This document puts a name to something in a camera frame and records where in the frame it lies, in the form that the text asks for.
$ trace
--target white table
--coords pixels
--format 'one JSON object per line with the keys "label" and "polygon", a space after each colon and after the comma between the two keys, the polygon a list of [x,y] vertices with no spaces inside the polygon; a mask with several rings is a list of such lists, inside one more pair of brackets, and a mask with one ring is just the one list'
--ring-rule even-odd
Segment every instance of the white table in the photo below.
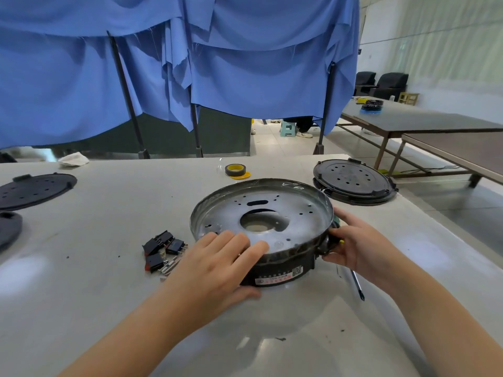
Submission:
{"label": "white table", "polygon": [[[0,254],[2,376],[54,376],[158,285],[141,245],[168,229],[192,244],[196,203],[228,185],[219,165],[252,177],[311,183],[318,160],[345,155],[93,161],[67,170],[75,189],[20,210],[19,240]],[[0,184],[55,163],[0,164]],[[503,271],[402,196],[378,207],[343,206],[382,231],[445,285],[503,344]],[[180,343],[156,376],[430,375],[393,301],[361,278],[318,260],[292,283],[263,290]]]}

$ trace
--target round black cover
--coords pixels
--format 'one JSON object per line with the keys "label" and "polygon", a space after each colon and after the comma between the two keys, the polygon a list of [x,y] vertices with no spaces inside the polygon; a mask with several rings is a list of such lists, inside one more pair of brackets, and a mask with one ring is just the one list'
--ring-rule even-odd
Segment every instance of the round black cover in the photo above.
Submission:
{"label": "round black cover", "polygon": [[0,186],[0,210],[19,210],[38,205],[72,189],[77,179],[71,174],[53,173],[13,178]]}
{"label": "round black cover", "polygon": [[389,177],[356,159],[320,161],[313,174],[314,186],[319,190],[352,205],[379,205],[398,191]]}
{"label": "round black cover", "polygon": [[21,233],[23,218],[13,212],[0,212],[0,251],[9,247]]}

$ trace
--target left hand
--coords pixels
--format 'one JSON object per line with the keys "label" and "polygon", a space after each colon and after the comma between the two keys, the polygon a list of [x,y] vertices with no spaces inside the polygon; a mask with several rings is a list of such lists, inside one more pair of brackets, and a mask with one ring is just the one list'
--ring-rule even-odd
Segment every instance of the left hand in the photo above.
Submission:
{"label": "left hand", "polygon": [[176,323],[178,341],[217,318],[229,307],[260,291],[240,286],[250,269],[269,250],[267,242],[250,246],[248,237],[225,231],[206,234],[188,251],[155,294],[166,302]]}

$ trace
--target black armchair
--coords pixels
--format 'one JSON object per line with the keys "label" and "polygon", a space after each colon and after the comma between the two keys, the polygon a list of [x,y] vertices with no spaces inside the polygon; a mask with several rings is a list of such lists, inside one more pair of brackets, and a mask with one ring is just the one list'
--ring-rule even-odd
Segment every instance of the black armchair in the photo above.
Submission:
{"label": "black armchair", "polygon": [[370,93],[370,87],[362,86],[373,86],[376,83],[376,73],[372,71],[360,71],[356,74],[355,82],[355,93],[354,95],[368,95]]}
{"label": "black armchair", "polygon": [[377,88],[370,92],[371,96],[388,100],[391,95],[395,95],[398,101],[401,92],[407,89],[408,74],[387,73],[383,74],[377,82]]}

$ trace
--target blue fabric curtain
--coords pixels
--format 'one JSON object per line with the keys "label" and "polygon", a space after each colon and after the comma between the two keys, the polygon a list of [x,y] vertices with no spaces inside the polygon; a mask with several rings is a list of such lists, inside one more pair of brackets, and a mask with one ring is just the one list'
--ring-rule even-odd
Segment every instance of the blue fabric curtain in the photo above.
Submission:
{"label": "blue fabric curtain", "polygon": [[327,132],[353,95],[358,0],[0,0],[0,148],[129,120],[106,31],[119,36],[135,113],[189,131],[191,101],[320,117],[332,61]]}

